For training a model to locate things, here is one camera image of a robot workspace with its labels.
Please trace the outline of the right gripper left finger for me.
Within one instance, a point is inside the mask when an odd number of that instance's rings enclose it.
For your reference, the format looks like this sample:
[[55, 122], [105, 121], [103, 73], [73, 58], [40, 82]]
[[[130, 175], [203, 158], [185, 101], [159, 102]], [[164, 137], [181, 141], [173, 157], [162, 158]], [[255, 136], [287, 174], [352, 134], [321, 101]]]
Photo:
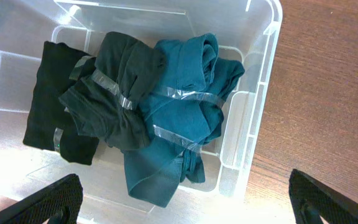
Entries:
[[0, 224], [76, 224], [83, 203], [83, 187], [69, 174], [0, 211]]

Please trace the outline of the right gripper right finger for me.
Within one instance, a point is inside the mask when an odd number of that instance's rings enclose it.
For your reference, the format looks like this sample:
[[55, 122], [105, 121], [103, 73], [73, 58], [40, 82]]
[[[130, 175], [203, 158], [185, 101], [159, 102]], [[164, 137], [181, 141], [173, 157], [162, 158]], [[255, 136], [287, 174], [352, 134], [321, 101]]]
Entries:
[[292, 170], [288, 193], [297, 224], [358, 223], [358, 203], [300, 170]]

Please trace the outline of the black cloth bundle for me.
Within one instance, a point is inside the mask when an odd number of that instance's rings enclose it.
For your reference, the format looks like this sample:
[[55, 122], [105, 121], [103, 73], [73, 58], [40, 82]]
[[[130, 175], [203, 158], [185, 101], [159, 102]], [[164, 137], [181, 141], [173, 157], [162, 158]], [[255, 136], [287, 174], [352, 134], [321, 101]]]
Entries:
[[23, 144], [59, 153], [66, 161], [90, 166], [98, 138], [80, 136], [59, 97], [76, 81], [69, 79], [77, 61], [87, 53], [64, 43], [44, 42]]

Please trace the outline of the dark grey taped cloth bundle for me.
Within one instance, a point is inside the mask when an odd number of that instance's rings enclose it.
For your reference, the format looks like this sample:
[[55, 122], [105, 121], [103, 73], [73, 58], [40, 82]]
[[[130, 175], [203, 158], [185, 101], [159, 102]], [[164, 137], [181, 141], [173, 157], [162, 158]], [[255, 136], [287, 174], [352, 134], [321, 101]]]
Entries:
[[78, 62], [76, 83], [60, 97], [80, 136], [135, 151], [150, 144], [138, 105], [152, 92], [167, 65], [165, 54], [119, 32], [108, 32], [98, 55]]

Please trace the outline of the teal taped cloth bundle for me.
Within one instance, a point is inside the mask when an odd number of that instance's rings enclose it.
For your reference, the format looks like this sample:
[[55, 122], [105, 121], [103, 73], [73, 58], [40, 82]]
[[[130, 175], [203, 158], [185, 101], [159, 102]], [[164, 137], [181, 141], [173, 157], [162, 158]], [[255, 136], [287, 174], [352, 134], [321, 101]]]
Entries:
[[150, 145], [124, 153], [128, 194], [166, 207], [179, 183], [205, 182], [201, 147], [220, 137], [223, 104], [245, 70], [238, 60], [219, 57], [215, 35], [160, 40], [167, 56], [160, 81], [139, 108]]

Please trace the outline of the clear plastic storage container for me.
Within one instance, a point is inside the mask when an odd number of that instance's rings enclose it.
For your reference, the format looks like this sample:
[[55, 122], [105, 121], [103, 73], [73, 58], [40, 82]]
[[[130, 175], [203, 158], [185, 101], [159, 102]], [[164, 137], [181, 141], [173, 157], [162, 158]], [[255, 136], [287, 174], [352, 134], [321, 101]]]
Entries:
[[[0, 196], [20, 201], [68, 174], [83, 186], [79, 223], [243, 223], [250, 167], [283, 10], [279, 1], [0, 1]], [[165, 208], [130, 197], [124, 159], [101, 143], [90, 166], [25, 146], [45, 41], [95, 55], [109, 31], [154, 46], [212, 33], [219, 56], [245, 68], [224, 108], [222, 135], [204, 146], [206, 180], [186, 180]]]

